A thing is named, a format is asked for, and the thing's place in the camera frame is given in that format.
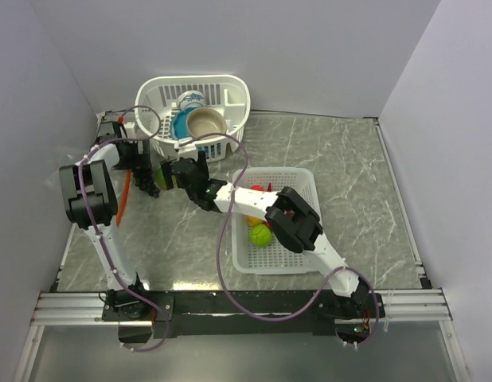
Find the green fake lime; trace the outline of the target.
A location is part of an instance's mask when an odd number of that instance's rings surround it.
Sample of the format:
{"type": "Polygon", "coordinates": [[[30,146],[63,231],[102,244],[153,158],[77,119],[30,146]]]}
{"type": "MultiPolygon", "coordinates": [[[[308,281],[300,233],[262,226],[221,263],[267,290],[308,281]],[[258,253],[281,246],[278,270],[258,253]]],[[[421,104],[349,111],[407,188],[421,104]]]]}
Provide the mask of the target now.
{"type": "Polygon", "coordinates": [[[272,233],[266,224],[258,224],[251,228],[249,239],[257,247],[266,247],[272,242],[272,233]]]}

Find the clear zip top bag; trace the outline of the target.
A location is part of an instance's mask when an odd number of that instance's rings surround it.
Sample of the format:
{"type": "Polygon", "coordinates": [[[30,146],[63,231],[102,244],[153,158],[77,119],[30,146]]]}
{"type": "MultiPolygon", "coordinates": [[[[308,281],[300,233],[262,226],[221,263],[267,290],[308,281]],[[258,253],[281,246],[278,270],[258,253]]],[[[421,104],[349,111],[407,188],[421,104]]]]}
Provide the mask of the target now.
{"type": "Polygon", "coordinates": [[[86,159],[80,149],[57,146],[53,163],[58,165],[45,184],[59,193],[68,220],[87,230],[95,225],[108,226],[123,213],[129,185],[112,179],[119,152],[109,145],[86,159]]]}

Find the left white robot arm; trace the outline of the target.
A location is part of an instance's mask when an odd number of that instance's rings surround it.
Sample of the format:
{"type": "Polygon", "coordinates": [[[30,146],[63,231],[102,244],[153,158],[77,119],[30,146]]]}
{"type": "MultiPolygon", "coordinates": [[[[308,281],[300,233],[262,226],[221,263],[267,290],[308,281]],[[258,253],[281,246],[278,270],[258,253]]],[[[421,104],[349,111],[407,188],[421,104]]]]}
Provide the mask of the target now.
{"type": "Polygon", "coordinates": [[[117,200],[110,172],[136,170],[140,163],[138,141],[129,136],[123,122],[105,121],[90,152],[58,170],[66,216],[90,239],[105,270],[105,310],[128,320],[144,318],[151,307],[119,239],[119,217],[127,198],[117,200]]]}

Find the yellow fake lemon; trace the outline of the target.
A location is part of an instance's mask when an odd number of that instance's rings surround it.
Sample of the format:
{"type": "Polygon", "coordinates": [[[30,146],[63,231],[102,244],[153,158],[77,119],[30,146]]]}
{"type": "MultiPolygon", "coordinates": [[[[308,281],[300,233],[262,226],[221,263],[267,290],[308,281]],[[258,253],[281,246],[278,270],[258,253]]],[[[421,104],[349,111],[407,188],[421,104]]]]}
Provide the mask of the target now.
{"type": "Polygon", "coordinates": [[[263,221],[260,218],[256,218],[254,216],[247,216],[247,222],[252,227],[263,223],[263,221]]]}

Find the green yellow fake mango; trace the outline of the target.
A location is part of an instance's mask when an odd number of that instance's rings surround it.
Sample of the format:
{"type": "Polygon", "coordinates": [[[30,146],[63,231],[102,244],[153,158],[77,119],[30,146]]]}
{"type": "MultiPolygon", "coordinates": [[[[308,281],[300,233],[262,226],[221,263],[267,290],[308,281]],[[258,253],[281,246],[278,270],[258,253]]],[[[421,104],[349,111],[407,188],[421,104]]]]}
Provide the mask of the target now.
{"type": "Polygon", "coordinates": [[[161,168],[157,169],[154,173],[154,180],[158,186],[163,190],[173,189],[177,185],[175,176],[165,175],[161,168]]]}

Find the dark fake grapes bunch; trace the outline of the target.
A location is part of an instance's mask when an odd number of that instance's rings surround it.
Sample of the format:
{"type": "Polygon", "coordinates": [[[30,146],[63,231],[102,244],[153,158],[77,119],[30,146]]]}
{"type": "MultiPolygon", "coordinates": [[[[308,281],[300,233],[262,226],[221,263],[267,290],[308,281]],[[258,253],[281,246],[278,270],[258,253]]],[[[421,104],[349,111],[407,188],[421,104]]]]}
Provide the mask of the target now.
{"type": "Polygon", "coordinates": [[[132,170],[135,186],[150,197],[158,198],[160,189],[156,186],[151,168],[137,168],[132,170]]]}

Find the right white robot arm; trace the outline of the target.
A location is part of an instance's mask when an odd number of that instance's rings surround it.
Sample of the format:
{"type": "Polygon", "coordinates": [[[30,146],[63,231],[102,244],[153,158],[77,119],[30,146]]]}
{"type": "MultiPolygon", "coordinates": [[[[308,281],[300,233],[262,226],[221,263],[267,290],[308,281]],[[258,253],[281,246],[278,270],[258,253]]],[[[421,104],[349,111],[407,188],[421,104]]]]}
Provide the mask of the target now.
{"type": "Polygon", "coordinates": [[[247,172],[241,170],[234,182],[210,177],[205,154],[196,159],[180,158],[161,164],[168,189],[177,186],[202,210],[226,215],[220,236],[232,215],[262,220],[267,230],[289,252],[304,255],[323,283],[338,296],[338,306],[346,318],[361,317],[372,303],[379,309],[379,299],[368,280],[346,264],[334,249],[320,221],[320,216],[295,189],[285,186],[278,192],[239,187],[247,172]]]}

